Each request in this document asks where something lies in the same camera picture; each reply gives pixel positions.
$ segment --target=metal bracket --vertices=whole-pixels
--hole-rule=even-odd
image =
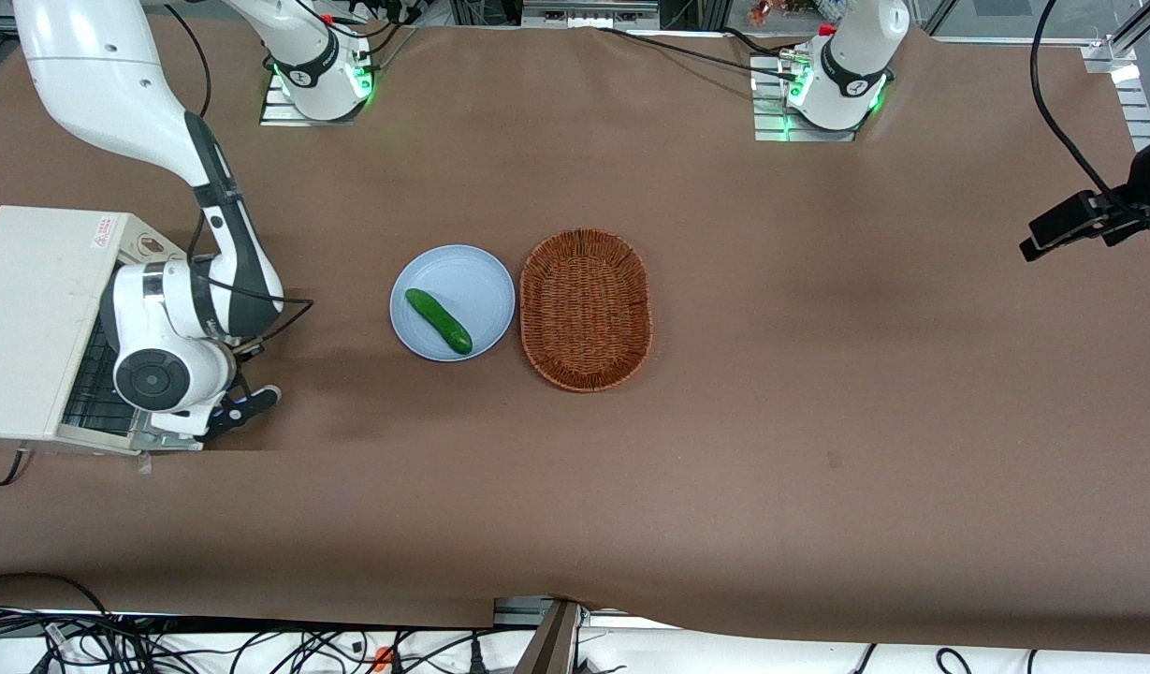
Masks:
[[[772,71],[784,71],[785,64],[777,56],[750,56],[750,66]],[[803,114],[787,107],[787,86],[783,81],[766,72],[753,72],[753,133],[757,140],[848,143],[857,132],[827,131],[806,121]]]
[[[570,674],[575,666],[575,638],[584,613],[577,603],[554,602],[512,674]]]

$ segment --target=white floor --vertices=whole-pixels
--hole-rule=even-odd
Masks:
[[[401,657],[424,656],[468,631],[420,631],[400,645]],[[482,636],[484,662],[492,673],[508,671],[524,652],[531,631],[506,631]],[[237,649],[248,635],[166,636],[163,644],[171,649]],[[381,645],[389,645],[391,631],[347,633],[334,643],[351,650],[366,638],[369,657]],[[281,635],[271,641],[246,649],[238,662],[237,674],[273,674],[276,662],[292,651],[300,638]],[[44,653],[41,638],[0,639],[0,674],[30,674]],[[78,644],[64,646],[75,660]],[[98,652],[94,644],[84,644],[90,652]],[[816,642],[780,642],[746,639],[739,636],[706,635],[685,630],[605,630],[584,627],[580,631],[580,660],[585,657],[592,672],[607,672],[626,666],[624,674],[849,674],[861,659],[866,644]],[[866,667],[866,674],[938,674],[936,646],[880,645]],[[1019,649],[957,649],[968,661],[973,674],[1023,674],[1027,652]],[[232,656],[191,656],[189,661],[199,673],[224,674]],[[434,658],[450,673],[469,669],[470,648],[462,644]],[[963,674],[956,661],[948,668]],[[369,666],[348,665],[340,669],[336,658],[313,657],[301,669],[302,674],[366,674]],[[440,674],[430,666],[414,666],[417,674]],[[79,668],[83,674],[101,674],[102,666]],[[1037,653],[1035,674],[1150,674],[1150,656],[1121,656],[1121,653],[1041,651]],[[278,672],[288,673],[289,666]]]

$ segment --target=white machine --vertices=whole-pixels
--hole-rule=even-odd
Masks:
[[[841,131],[861,122],[887,85],[887,64],[912,16],[903,0],[850,0],[833,35],[818,35],[792,52],[787,102],[810,123]]]
[[[0,208],[0,445],[137,455],[201,449],[114,393],[105,324],[114,269],[185,259],[132,214]]]
[[[346,118],[362,108],[370,93],[365,39],[323,22],[310,0],[224,1],[261,36],[302,114]],[[220,247],[218,255],[113,274],[101,315],[117,351],[118,395],[150,411],[161,430],[204,436],[241,426],[273,401],[229,400],[232,347],[271,328],[284,288],[223,150],[168,87],[138,0],[17,0],[15,13],[32,82],[54,121],[184,179]]]

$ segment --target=table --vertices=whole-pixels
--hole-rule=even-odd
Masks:
[[[153,23],[197,106],[189,40]],[[733,635],[1150,650],[1150,233],[1020,260],[1027,221],[1087,187],[1027,49],[915,31],[860,139],[813,145],[753,140],[744,74],[593,30],[425,29],[355,127],[263,129],[258,39],[193,26],[208,121],[317,308],[250,370],[278,408],[212,451],[148,476],[32,458],[0,490],[0,570],[120,611],[459,627],[549,592]],[[1075,51],[1042,71],[1121,181],[1110,81]],[[177,242],[197,213],[52,123],[20,55],[1,204],[130,210]],[[626,385],[550,388],[515,328],[460,365],[396,342],[417,253],[475,244],[515,273],[574,227],[651,273]],[[74,602],[38,592],[7,598]]]

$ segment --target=white box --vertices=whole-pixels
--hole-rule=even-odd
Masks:
[[[97,321],[117,265],[184,256],[133,214],[1,206],[0,439],[116,455],[201,449],[152,430],[113,391],[116,353]]]

